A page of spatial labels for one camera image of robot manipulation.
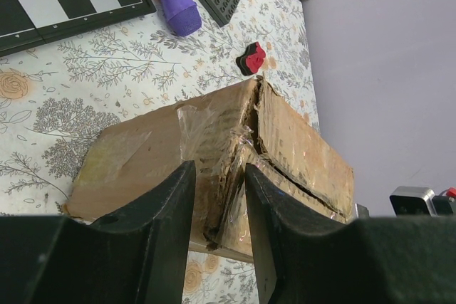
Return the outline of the brown cardboard express box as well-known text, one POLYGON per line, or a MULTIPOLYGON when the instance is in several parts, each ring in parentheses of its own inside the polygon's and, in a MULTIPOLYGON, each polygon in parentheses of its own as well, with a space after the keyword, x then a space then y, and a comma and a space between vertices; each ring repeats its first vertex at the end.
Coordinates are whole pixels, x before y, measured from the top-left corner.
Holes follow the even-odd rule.
POLYGON ((346 223, 353 170, 264 79, 251 78, 105 128, 89 149, 67 212, 95 221, 196 166, 190 249, 250 262, 246 164, 324 216, 346 223))

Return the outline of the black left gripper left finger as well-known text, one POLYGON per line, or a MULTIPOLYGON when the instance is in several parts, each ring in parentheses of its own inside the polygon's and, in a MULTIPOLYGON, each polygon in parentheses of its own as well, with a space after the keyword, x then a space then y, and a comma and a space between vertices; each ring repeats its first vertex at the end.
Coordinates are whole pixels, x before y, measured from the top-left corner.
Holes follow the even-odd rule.
POLYGON ((183 162, 158 186, 92 223, 107 233, 104 276, 92 303, 180 303, 195 201, 196 166, 183 162))

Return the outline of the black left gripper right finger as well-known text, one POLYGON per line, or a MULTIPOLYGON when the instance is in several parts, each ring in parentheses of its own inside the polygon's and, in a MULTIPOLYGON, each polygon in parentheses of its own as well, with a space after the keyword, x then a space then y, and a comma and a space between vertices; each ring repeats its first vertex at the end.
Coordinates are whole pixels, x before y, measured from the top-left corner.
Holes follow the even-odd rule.
POLYGON ((246 166, 245 188, 260 303, 341 300, 335 255, 320 239, 344 225, 278 188, 254 164, 246 166))

